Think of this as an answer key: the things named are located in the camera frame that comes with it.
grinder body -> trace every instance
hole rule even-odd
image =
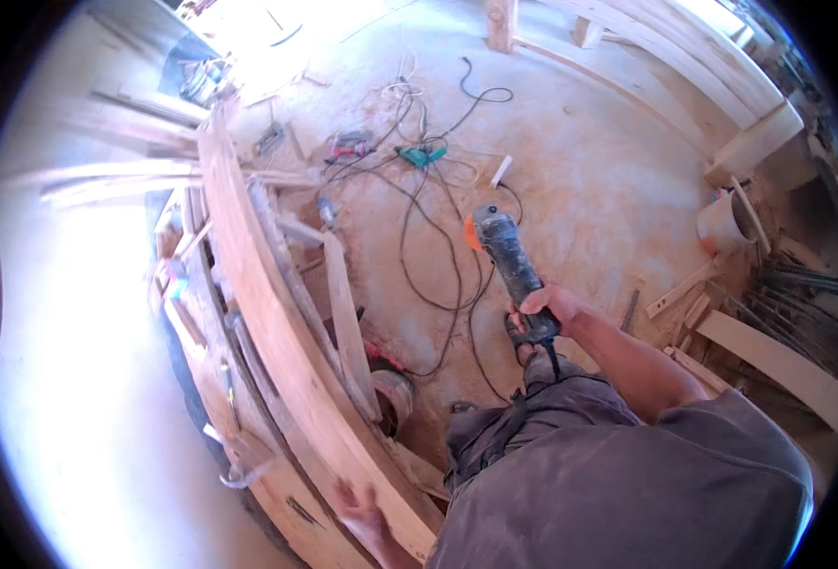
[[[479,245],[498,268],[511,300],[519,307],[534,290],[543,287],[520,243],[517,224],[496,206],[482,206],[472,212],[472,228]],[[525,340],[547,348],[561,331],[561,323],[548,309],[536,314],[521,314],[526,328]]]

hand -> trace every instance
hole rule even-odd
[[[365,489],[365,505],[359,502],[352,485],[342,478],[334,486],[334,510],[343,525],[366,547],[380,547],[392,540],[387,518],[378,508],[377,495],[371,484]]]
[[[570,336],[573,319],[580,314],[589,310],[584,302],[580,301],[570,290],[563,288],[555,280],[543,275],[540,277],[544,287],[535,290],[526,297],[523,304],[520,305],[520,312],[524,314],[535,314],[540,312],[543,308],[548,308],[552,314],[561,322],[561,335]],[[511,318],[514,323],[519,325],[523,330],[523,324],[519,314],[511,310]]]

white bucket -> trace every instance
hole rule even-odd
[[[710,255],[728,256],[737,248],[754,243],[756,234],[744,204],[728,192],[698,213],[700,244]]]

person's left hand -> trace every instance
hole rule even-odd
[[[349,481],[337,480],[334,486],[334,510],[343,525],[365,546],[381,546],[391,540],[390,525],[376,503],[377,494],[371,484],[365,489],[365,504],[352,491]]]

shirt sleeve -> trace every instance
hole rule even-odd
[[[656,426],[709,451],[785,472],[813,494],[810,467],[789,436],[737,390],[670,409]]]

